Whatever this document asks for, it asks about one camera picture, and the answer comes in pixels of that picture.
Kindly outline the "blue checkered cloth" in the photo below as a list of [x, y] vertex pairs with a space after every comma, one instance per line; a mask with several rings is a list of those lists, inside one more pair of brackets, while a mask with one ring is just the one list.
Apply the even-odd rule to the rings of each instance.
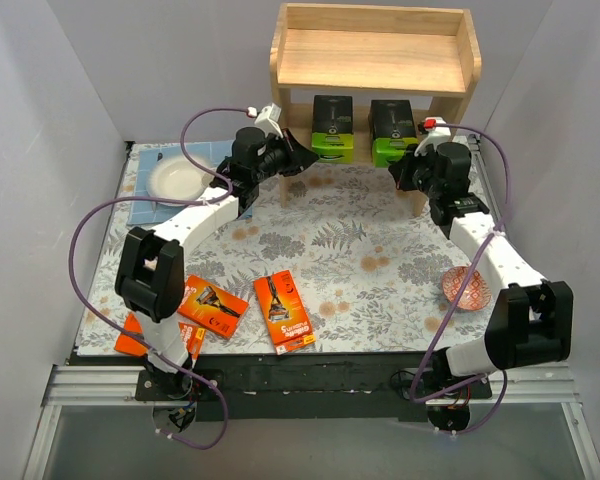
[[[200, 155], [212, 167], [217, 167], [220, 162], [231, 153], [231, 140], [214, 142], [197, 142], [186, 145], [191, 155]], [[147, 144], [140, 145], [135, 155], [134, 165], [130, 166], [129, 174], [133, 183], [133, 196], [148, 196], [146, 189], [147, 178], [156, 164], [157, 154], [161, 152], [163, 159], [180, 155], [179, 144]], [[182, 205], [169, 206], [161, 203], [134, 201], [130, 207], [128, 226], [154, 225], [163, 223], [183, 209]]]

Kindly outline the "orange razor box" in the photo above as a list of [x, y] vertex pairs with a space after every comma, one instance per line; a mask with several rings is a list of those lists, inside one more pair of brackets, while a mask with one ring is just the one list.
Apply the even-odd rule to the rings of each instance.
[[[124, 328], [133, 334], [143, 336], [142, 328], [133, 313], [127, 315]], [[193, 362], [196, 362], [204, 343], [206, 329], [186, 322], [180, 322], [179, 329], [180, 337], [185, 344], [186, 349], [191, 355]], [[142, 357], [148, 353], [146, 347], [122, 333], [119, 334], [116, 340], [114, 350], [118, 353], [135, 357]]]
[[188, 277], [178, 313], [223, 339], [231, 338], [249, 304], [196, 275]]
[[254, 290], [277, 355], [315, 343], [311, 320], [289, 270], [258, 278]]

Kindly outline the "white plate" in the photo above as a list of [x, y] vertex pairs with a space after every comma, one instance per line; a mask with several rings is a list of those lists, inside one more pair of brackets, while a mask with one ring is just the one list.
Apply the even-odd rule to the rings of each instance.
[[194, 201], [213, 178], [180, 154], [157, 162], [148, 175], [146, 189], [152, 197]]

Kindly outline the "middle orange razor box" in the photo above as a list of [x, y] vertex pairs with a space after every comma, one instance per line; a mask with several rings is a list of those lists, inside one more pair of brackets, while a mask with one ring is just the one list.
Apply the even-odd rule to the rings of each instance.
[[311, 320], [289, 270], [258, 278], [254, 290], [277, 355], [315, 343]]

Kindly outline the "front orange razor box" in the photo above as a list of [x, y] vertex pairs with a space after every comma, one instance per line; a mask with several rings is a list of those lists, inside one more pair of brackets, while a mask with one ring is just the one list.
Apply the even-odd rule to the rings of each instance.
[[[133, 334], [143, 336], [142, 328], [133, 313], [127, 315], [124, 328]], [[186, 349], [191, 355], [193, 362], [196, 362], [204, 343], [206, 329], [186, 322], [180, 322], [179, 329], [180, 337], [185, 344]], [[148, 353], [146, 347], [122, 333], [119, 334], [116, 340], [114, 350], [118, 353], [135, 357], [142, 357]]]

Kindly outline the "left orange razor box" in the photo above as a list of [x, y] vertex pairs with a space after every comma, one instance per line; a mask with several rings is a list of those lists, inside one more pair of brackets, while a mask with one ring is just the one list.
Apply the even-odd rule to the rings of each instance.
[[178, 313], [223, 339], [231, 338], [249, 304], [196, 275], [188, 277]]

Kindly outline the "red patterned bowl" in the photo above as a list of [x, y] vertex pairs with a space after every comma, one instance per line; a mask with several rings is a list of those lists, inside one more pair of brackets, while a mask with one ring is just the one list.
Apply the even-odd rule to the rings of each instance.
[[[449, 302], [453, 302], [469, 270], [468, 266], [456, 266], [444, 273], [442, 290]], [[486, 307], [492, 300], [491, 291], [478, 271], [475, 271], [464, 289], [457, 307], [467, 311], [477, 311]]]

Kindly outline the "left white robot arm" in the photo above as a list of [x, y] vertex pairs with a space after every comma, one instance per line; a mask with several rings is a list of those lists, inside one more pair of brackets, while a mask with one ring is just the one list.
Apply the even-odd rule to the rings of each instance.
[[193, 360], [176, 320], [185, 295], [186, 257], [251, 207], [262, 182], [276, 175], [298, 175], [317, 161], [318, 155], [287, 129], [276, 136], [244, 127], [199, 197], [200, 205], [186, 207], [152, 229], [135, 227], [127, 234], [115, 291], [149, 344], [145, 369], [150, 380], [168, 398], [183, 399], [193, 386]]

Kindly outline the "wooden two-tier shelf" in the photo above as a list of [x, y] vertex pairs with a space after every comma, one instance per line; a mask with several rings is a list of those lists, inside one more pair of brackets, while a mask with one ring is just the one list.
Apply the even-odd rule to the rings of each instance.
[[311, 144], [312, 107], [293, 102], [295, 90], [428, 97], [415, 121], [459, 124], [481, 70], [470, 11], [425, 7], [284, 3], [269, 60], [280, 120], [304, 146]]

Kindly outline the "green black razor box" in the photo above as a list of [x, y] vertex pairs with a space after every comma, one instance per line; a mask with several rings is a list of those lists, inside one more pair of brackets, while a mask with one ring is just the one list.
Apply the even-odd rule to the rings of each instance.
[[368, 114], [371, 156], [376, 168], [399, 161], [419, 141], [409, 100], [372, 100]]
[[336, 164], [353, 162], [353, 98], [351, 96], [314, 96], [311, 148], [321, 162]]

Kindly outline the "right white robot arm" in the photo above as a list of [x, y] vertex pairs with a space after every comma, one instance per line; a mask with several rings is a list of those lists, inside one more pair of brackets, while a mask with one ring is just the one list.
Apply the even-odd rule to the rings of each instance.
[[485, 333], [434, 354], [432, 383], [455, 397], [469, 377], [558, 362], [571, 353], [574, 295], [564, 281], [549, 281], [510, 244], [486, 204], [470, 190], [471, 153], [459, 143], [413, 151], [388, 170], [401, 191], [427, 196], [431, 218], [456, 247], [476, 261], [495, 297]]

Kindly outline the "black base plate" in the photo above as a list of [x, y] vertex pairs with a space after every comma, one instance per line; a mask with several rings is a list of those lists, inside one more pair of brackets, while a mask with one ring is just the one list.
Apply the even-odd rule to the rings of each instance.
[[406, 396], [419, 353], [201, 355], [198, 375], [217, 382], [229, 418], [388, 418], [428, 421], [427, 407]]

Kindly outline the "floral tablecloth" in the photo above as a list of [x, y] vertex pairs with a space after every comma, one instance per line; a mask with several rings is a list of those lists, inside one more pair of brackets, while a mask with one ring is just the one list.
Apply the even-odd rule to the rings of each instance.
[[287, 270], [322, 353], [423, 350], [432, 339], [477, 338], [490, 312], [451, 310], [443, 275], [467, 263], [383, 169], [316, 164], [262, 183], [251, 212], [187, 256], [186, 271], [249, 304], [230, 338], [206, 337], [207, 354], [270, 354], [253, 283]]

